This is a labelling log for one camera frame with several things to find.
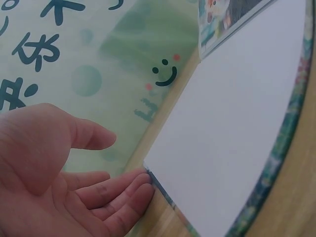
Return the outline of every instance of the pink dot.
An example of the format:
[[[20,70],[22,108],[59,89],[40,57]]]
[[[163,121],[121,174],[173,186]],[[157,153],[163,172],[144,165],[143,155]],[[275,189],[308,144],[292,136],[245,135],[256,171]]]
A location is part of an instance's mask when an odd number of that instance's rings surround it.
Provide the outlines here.
[[[149,91],[153,89],[153,86],[150,83],[147,83],[145,87],[146,87],[146,90],[149,90]]]
[[[173,60],[174,60],[174,61],[179,61],[180,59],[181,59],[181,57],[180,57],[179,54],[175,54],[175,55],[173,56]]]

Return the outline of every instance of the wooden surface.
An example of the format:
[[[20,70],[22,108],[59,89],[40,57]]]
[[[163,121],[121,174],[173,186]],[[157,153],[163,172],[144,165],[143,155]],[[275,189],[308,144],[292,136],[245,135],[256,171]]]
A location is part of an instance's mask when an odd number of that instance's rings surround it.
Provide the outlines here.
[[[290,150],[277,181],[247,237],[316,236],[316,50],[307,94]],[[168,97],[148,127],[127,165],[142,165],[149,148],[170,114],[194,69],[194,52],[186,70],[177,79]],[[185,226],[159,191],[140,223],[138,237],[186,237]]]

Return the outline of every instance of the printed chinese character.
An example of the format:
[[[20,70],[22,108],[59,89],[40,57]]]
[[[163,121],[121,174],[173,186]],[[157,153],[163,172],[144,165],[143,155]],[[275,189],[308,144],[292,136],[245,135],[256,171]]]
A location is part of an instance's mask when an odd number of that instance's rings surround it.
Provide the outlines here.
[[[6,0],[2,6],[1,6],[1,11],[9,11],[15,8],[19,4],[20,0]],[[4,24],[0,30],[0,36],[3,35],[3,33],[6,31],[6,29],[9,26],[9,17],[6,16],[4,20]]]
[[[24,36],[22,41],[13,50],[12,55],[18,53],[22,63],[24,63],[26,65],[29,65],[35,61],[35,71],[39,72],[41,70],[41,66],[42,66],[42,58],[46,62],[49,62],[49,63],[55,62],[59,58],[59,56],[60,56],[59,49],[56,46],[52,45],[52,43],[54,43],[59,38],[59,34],[55,34],[53,37],[51,37],[47,41],[46,41],[46,35],[42,35],[39,42],[26,42],[29,39],[30,35],[31,35],[31,33],[28,32]],[[35,48],[33,54],[30,57],[26,56],[24,49],[23,49],[23,46]],[[51,56],[44,55],[42,57],[42,55],[40,54],[42,49],[49,50],[53,55],[51,55]]]
[[[109,10],[116,10],[116,9],[120,8],[123,5],[123,3],[124,3],[124,0],[118,0],[118,4],[115,6],[109,7]]]
[[[23,84],[22,78],[17,78],[15,82],[4,79],[0,87],[0,111],[3,109],[4,102],[10,103],[9,110],[25,107],[25,104],[19,99],[20,90]],[[25,97],[35,95],[39,87],[37,84],[30,85],[24,92]]]
[[[85,5],[80,4],[80,3],[66,1],[66,0],[50,0],[50,3],[44,8],[40,16],[45,17],[53,7],[55,8],[54,14],[55,14],[55,22],[57,26],[60,26],[64,21],[64,15],[63,15],[64,7],[69,8],[71,10],[75,10],[75,11],[83,11],[85,9]]]

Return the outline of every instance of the hand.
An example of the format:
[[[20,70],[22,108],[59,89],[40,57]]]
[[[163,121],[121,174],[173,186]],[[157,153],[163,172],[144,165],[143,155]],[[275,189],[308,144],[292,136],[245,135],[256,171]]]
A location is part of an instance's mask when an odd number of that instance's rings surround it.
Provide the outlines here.
[[[144,170],[114,179],[106,172],[60,172],[71,148],[101,150],[115,140],[48,104],[0,115],[0,236],[127,234],[154,193]]]

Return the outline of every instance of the smiley face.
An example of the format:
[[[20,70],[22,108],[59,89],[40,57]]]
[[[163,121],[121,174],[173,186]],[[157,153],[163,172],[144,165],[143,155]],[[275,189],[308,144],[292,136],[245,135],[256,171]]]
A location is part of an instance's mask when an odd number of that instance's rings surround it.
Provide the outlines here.
[[[169,62],[168,62],[168,60],[163,59],[163,60],[162,60],[162,64],[164,64],[165,66],[167,66],[167,65],[169,64]],[[159,69],[156,68],[156,67],[154,67],[154,68],[153,68],[153,73],[154,73],[154,74],[158,74],[158,73],[159,73]],[[156,85],[157,85],[157,86],[168,86],[168,85],[170,85],[171,83],[173,83],[173,81],[176,79],[177,75],[178,75],[178,70],[177,70],[177,68],[176,68],[176,67],[172,67],[172,75],[170,76],[170,78],[169,78],[168,80],[166,80],[166,81],[163,81],[163,82],[157,81],[157,82],[156,82]]]

